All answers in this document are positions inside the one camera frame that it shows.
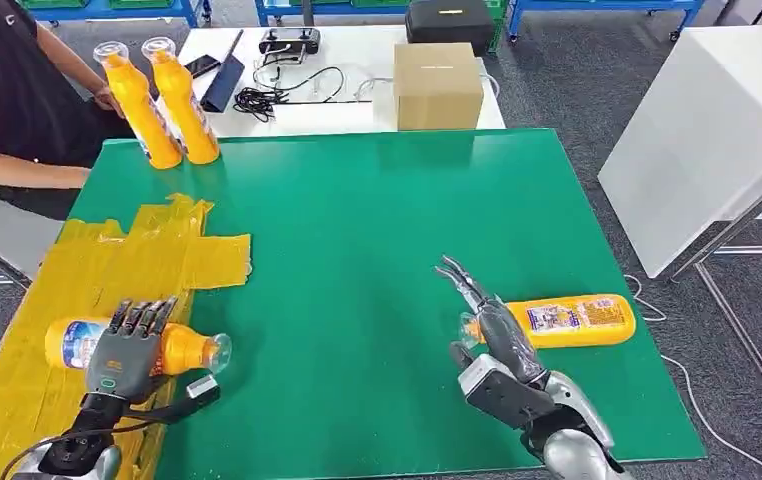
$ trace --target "person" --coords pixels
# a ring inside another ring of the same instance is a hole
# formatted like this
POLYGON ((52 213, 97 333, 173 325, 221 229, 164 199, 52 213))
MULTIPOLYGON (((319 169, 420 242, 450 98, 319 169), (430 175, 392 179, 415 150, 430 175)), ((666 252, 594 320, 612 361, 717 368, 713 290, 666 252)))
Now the person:
POLYGON ((132 136, 107 83, 14 0, 0 0, 0 199, 64 220, 102 142, 132 136))

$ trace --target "green table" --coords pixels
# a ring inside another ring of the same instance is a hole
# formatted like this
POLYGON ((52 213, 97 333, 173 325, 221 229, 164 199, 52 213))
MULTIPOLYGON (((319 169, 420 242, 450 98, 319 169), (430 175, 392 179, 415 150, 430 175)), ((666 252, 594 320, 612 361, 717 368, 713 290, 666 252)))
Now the green table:
MULTIPOLYGON (((196 293, 192 326, 235 341, 223 398, 170 427, 156 478, 394 476, 526 468, 519 433, 469 407, 448 343, 460 260, 507 301, 629 291, 552 130, 231 139, 156 171, 105 145, 72 216, 119 219, 183 192, 207 235, 252 234, 243 287, 196 293)), ((703 447, 642 320, 611 347, 542 351, 587 393, 620 460, 703 447)))

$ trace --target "robotic hand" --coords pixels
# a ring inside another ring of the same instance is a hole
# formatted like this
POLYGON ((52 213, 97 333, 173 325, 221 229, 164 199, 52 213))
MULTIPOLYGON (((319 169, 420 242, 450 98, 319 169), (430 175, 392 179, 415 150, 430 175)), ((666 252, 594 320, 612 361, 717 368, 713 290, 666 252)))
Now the robotic hand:
POLYGON ((461 342, 450 347, 467 403, 522 429, 522 444, 557 478, 632 479, 611 457, 611 433, 581 389, 543 366, 499 297, 488 295, 455 260, 443 256, 443 264, 435 269, 469 304, 490 352, 476 358, 461 342))
MULTIPOLYGON (((219 398, 219 385, 208 374, 189 384, 187 398, 179 402, 150 411, 130 408, 145 402, 170 378, 159 374, 160 345, 176 302, 173 297, 133 308, 130 301, 122 302, 90 359, 87 393, 72 428, 26 450, 23 455, 29 456, 13 480, 112 480, 121 464, 113 433, 175 423, 219 398), (115 428, 122 417, 143 422, 115 428)), ((21 456, 5 469, 2 479, 21 456)))

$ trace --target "yellow tape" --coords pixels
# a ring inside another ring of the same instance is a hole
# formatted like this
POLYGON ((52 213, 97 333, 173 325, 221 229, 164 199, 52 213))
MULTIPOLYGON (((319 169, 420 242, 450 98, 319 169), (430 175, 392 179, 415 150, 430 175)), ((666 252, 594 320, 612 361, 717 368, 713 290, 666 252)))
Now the yellow tape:
MULTIPOLYGON (((51 368, 45 361, 44 337, 52 322, 109 317, 125 298, 177 295, 170 321, 188 323, 191 290, 246 282, 250 235, 202 237, 213 204, 181 194, 169 199, 168 205, 141 206, 127 236, 115 220, 64 224, 0 346, 0 475, 16 454, 59 435, 78 413, 83 371, 51 368)), ((143 408, 167 404, 173 388, 167 385, 143 408)), ((163 429, 116 435, 123 458, 120 480, 153 477, 163 429)))

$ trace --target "power cord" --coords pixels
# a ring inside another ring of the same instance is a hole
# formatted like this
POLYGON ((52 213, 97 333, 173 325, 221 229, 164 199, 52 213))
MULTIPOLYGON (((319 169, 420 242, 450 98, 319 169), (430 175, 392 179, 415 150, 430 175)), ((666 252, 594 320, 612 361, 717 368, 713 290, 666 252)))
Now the power cord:
POLYGON ((242 113, 250 113, 254 118, 263 123, 275 118, 273 105, 284 103, 287 93, 261 92, 256 88, 245 87, 234 95, 234 110, 242 113))
MULTIPOLYGON (((272 60, 266 60, 262 64, 260 64, 260 66, 255 68, 254 72, 252 72, 252 79, 254 80, 254 83, 256 85, 260 85, 261 87, 266 88, 270 91, 263 91, 253 87, 245 87, 242 90, 240 90, 239 93, 234 95, 233 109, 242 113, 250 113, 254 115, 254 117, 258 121, 267 123, 269 122, 269 120, 275 118, 274 105, 287 103, 287 97, 289 96, 288 92, 296 90, 297 88, 300 88, 306 85, 311 80, 318 78, 320 75, 328 71, 336 71, 340 74, 340 84, 337 86, 337 89, 334 91, 334 93, 329 95, 325 100, 321 102, 303 102, 303 103, 328 103, 334 97, 336 97, 337 94, 340 93, 340 91, 343 89, 343 86, 346 83, 346 75, 345 73, 343 73, 343 71, 339 67, 336 67, 336 66, 322 68, 316 71, 314 74, 307 77, 306 79, 302 80, 301 82, 291 87, 278 87, 276 85, 267 85, 261 82, 257 78, 257 74, 260 72, 261 69, 263 69, 266 66, 273 65, 276 63, 297 61, 298 58, 299 57, 281 57, 281 58, 275 58, 272 60)), ((280 69, 281 67, 279 66, 278 76, 276 78, 280 78, 281 76, 280 69)))
POLYGON ((37 443, 31 445, 30 447, 22 450, 18 455, 13 457, 13 460, 10 460, 10 463, 8 463, 7 466, 4 467, 4 471, 1 472, 0 480, 6 480, 7 479, 7 475, 10 473, 10 470, 12 470, 13 467, 15 467, 17 463, 19 463, 19 460, 21 460, 22 458, 24 458, 25 456, 27 456, 28 454, 30 454, 31 452, 33 452, 37 448, 45 446, 45 445, 48 445, 49 443, 59 442, 59 441, 63 441, 63 440, 72 440, 72 439, 80 438, 80 437, 89 437, 90 435, 103 435, 105 433, 111 433, 112 434, 112 433, 133 432, 135 430, 143 429, 143 428, 145 428, 145 427, 147 427, 149 425, 152 425, 152 424, 154 424, 154 422, 149 421, 149 422, 137 423, 137 424, 131 425, 129 427, 100 428, 100 429, 97 429, 97 430, 83 430, 83 431, 80 431, 80 432, 72 432, 72 433, 67 433, 67 434, 64 434, 64 435, 58 435, 56 437, 47 438, 45 440, 37 442, 37 443))
MULTIPOLYGON (((499 82, 496 81, 496 79, 493 78, 493 76, 490 75, 489 73, 479 74, 479 77, 486 78, 487 80, 490 81, 490 85, 493 86, 493 93, 496 95, 496 98, 499 98, 499 94, 502 93, 502 87, 499 86, 499 82)), ((392 82, 392 81, 393 79, 390 77, 373 77, 368 80, 364 80, 363 82, 360 83, 360 85, 357 86, 357 91, 354 94, 354 98, 358 102, 361 101, 361 97, 363 96, 363 93, 364 93, 363 90, 367 87, 371 90, 372 88, 375 87, 375 82, 386 83, 386 82, 392 82)))
MULTIPOLYGON (((649 302, 639 298, 640 297, 640 292, 643 290, 643 284, 640 283, 640 280, 638 280, 636 277, 634 277, 632 275, 623 275, 623 277, 625 277, 626 279, 633 280, 635 283, 637 283, 637 291, 634 292, 634 294, 632 295, 634 297, 634 300, 637 303, 640 303, 641 305, 649 308, 650 310, 654 311, 655 313, 657 313, 659 315, 658 317, 653 317, 653 318, 643 317, 643 320, 646 320, 647 322, 663 322, 664 320, 667 319, 667 315, 664 312, 662 312, 659 308, 657 308, 654 305, 652 305, 651 303, 649 303, 649 302)), ((708 420, 705 418, 705 415, 702 413, 702 410, 699 409, 699 404, 696 402, 696 397, 693 395, 693 384, 690 382, 690 374, 687 372, 687 368, 685 368, 684 365, 682 365, 678 361, 676 361, 676 360, 674 360, 674 359, 672 359, 672 358, 670 358, 670 357, 668 357, 666 355, 661 355, 661 358, 663 358, 664 360, 666 360, 666 361, 672 363, 673 365, 677 366, 678 368, 681 369, 682 373, 684 373, 684 381, 687 384, 687 396, 690 397, 690 404, 693 405, 693 410, 696 411, 696 415, 699 416, 699 420, 701 420, 702 424, 705 425, 705 428, 707 428, 708 431, 711 432, 711 435, 713 435, 714 438, 716 438, 720 443, 722 443, 726 447, 730 448, 731 450, 734 450, 735 452, 743 455, 747 459, 752 460, 753 462, 755 462, 756 464, 758 464, 758 465, 760 465, 762 467, 762 461, 761 460, 759 460, 758 458, 754 457, 750 453, 742 450, 741 448, 739 448, 739 447, 737 447, 735 445, 732 445, 726 439, 721 437, 711 427, 711 424, 708 423, 708 420)))
POLYGON ((634 283, 637 284, 637 291, 632 295, 634 297, 634 301, 658 314, 657 317, 643 317, 643 320, 646 320, 647 322, 663 322, 667 319, 666 313, 662 312, 660 309, 658 309, 658 307, 652 305, 646 300, 640 298, 640 292, 643 291, 643 284, 640 283, 640 280, 638 280, 637 277, 634 277, 633 275, 623 275, 623 277, 629 280, 633 280, 634 283))
POLYGON ((340 93, 340 91, 343 89, 343 85, 345 85, 345 83, 346 83, 346 74, 343 73, 343 71, 340 69, 340 67, 334 67, 334 66, 325 67, 325 68, 319 69, 319 70, 316 71, 316 73, 312 74, 311 76, 305 78, 301 82, 299 82, 299 83, 297 83, 297 84, 295 84, 295 85, 293 85, 291 87, 278 87, 276 85, 267 85, 267 84, 261 82, 260 80, 258 80, 257 74, 258 74, 258 72, 260 72, 261 68, 263 68, 263 67, 265 67, 267 65, 272 65, 273 63, 278 63, 278 61, 280 61, 280 60, 287 60, 287 59, 278 58, 278 59, 275 59, 275 60, 271 60, 269 62, 263 63, 260 67, 256 68, 254 70, 254 72, 252 73, 252 79, 254 80, 254 83, 257 84, 257 85, 260 85, 261 87, 268 88, 268 89, 272 90, 273 92, 290 92, 290 91, 293 91, 293 90, 295 90, 297 88, 300 88, 300 87, 304 86, 305 84, 307 84, 308 82, 310 82, 314 78, 318 77, 319 75, 322 75, 325 72, 336 71, 337 73, 340 74, 340 85, 337 86, 337 89, 334 90, 334 93, 329 95, 328 98, 326 98, 325 100, 323 100, 321 102, 318 102, 318 103, 327 103, 327 102, 331 101, 334 97, 337 96, 338 93, 340 93))
POLYGON ((699 410, 699 406, 696 404, 696 398, 693 396, 693 386, 690 384, 690 374, 687 373, 687 369, 684 368, 684 365, 678 363, 677 361, 673 360, 672 358, 670 358, 670 357, 668 357, 666 355, 661 355, 661 358, 663 358, 664 360, 666 360, 666 361, 672 363, 673 365, 677 366, 684 373, 684 381, 685 381, 685 383, 687 383, 687 395, 690 397, 690 403, 693 404, 693 409, 696 410, 696 415, 699 416, 699 420, 701 420, 702 424, 705 425, 705 428, 707 428, 708 431, 711 432, 711 435, 713 435, 714 438, 719 440, 720 443, 722 443, 726 447, 734 450, 735 452, 743 455, 744 457, 748 458, 749 460, 752 460, 753 462, 755 462, 758 465, 762 466, 762 461, 761 460, 758 460, 757 458, 753 457, 749 453, 747 453, 747 452, 741 450, 740 448, 732 445, 731 443, 726 441, 723 437, 721 437, 717 432, 715 432, 713 428, 711 428, 711 425, 708 423, 708 420, 705 419, 705 415, 702 414, 702 410, 699 410))

